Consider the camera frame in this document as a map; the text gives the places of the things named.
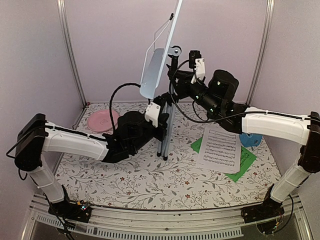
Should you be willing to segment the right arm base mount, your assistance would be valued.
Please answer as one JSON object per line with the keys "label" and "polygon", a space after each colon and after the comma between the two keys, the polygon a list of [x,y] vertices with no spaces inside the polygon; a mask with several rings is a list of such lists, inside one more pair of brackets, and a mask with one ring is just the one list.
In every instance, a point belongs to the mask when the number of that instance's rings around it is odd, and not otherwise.
{"label": "right arm base mount", "polygon": [[282,204],[272,199],[267,199],[261,204],[246,206],[241,209],[241,217],[246,224],[273,218],[271,221],[257,225],[259,232],[264,235],[272,235],[276,232],[284,213],[285,210]]}

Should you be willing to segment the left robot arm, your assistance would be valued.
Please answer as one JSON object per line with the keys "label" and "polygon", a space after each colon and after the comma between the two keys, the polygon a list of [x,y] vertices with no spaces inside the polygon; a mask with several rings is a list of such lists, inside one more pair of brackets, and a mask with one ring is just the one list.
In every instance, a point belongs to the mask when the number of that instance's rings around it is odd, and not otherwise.
{"label": "left robot arm", "polygon": [[129,111],[118,118],[112,134],[93,135],[58,126],[38,113],[19,132],[16,144],[6,156],[12,157],[15,166],[34,180],[63,217],[70,217],[75,211],[74,204],[49,169],[43,153],[67,153],[103,163],[118,163],[134,156],[153,138],[163,141],[168,119],[168,113],[160,113],[157,119],[151,120],[146,114]]}

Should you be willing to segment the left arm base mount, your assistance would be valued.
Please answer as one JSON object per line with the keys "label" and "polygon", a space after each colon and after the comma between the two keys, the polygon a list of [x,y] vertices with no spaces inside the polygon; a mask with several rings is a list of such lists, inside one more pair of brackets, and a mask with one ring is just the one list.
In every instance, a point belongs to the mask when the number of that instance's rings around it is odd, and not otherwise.
{"label": "left arm base mount", "polygon": [[92,208],[86,203],[80,202],[78,204],[64,200],[58,203],[50,203],[48,213],[63,219],[88,223],[91,218]]}

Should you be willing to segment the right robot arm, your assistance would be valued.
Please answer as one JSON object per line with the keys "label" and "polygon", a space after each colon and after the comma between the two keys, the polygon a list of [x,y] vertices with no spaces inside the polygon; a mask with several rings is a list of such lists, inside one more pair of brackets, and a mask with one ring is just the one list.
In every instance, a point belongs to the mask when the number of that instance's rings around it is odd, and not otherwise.
{"label": "right robot arm", "polygon": [[269,218],[283,212],[282,203],[311,174],[320,171],[320,115],[292,115],[233,102],[239,81],[228,71],[215,70],[208,85],[192,80],[195,73],[168,70],[169,88],[176,97],[190,97],[207,112],[210,122],[235,134],[258,134],[289,140],[301,146],[299,157],[267,191],[261,204],[244,207],[244,217]]}

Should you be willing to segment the light blue music stand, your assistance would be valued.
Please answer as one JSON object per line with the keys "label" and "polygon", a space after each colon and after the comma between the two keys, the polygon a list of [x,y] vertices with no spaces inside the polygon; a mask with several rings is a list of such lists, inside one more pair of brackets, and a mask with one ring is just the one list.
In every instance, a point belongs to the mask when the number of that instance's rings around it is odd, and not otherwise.
{"label": "light blue music stand", "polygon": [[[173,62],[176,63],[182,52],[179,46],[171,46],[182,3],[181,0],[176,2],[169,18],[154,32],[153,41],[145,52],[139,92],[141,96],[151,101],[155,98],[155,92],[162,78],[167,57],[172,57]],[[166,161],[169,154],[176,107],[174,106],[174,101],[168,100],[166,95],[163,96],[163,99],[164,107],[161,110],[161,114],[169,114],[167,120],[168,128],[164,140],[158,144],[157,156],[162,157]]]}

